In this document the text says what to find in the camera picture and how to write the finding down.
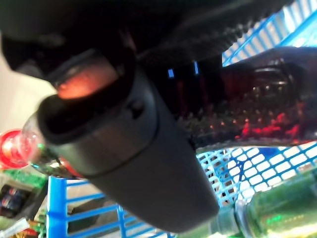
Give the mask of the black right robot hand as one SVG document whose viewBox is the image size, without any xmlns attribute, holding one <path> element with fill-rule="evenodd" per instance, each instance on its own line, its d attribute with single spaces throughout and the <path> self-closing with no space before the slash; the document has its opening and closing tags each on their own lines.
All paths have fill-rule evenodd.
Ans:
<svg viewBox="0 0 317 238">
<path fill-rule="evenodd" d="M 167 71 L 221 59 L 288 0 L 3 0 L 11 70 L 56 90 L 35 112 L 44 141 L 129 212 L 181 233 L 218 213 L 195 149 L 175 116 L 183 84 Z"/>
</svg>

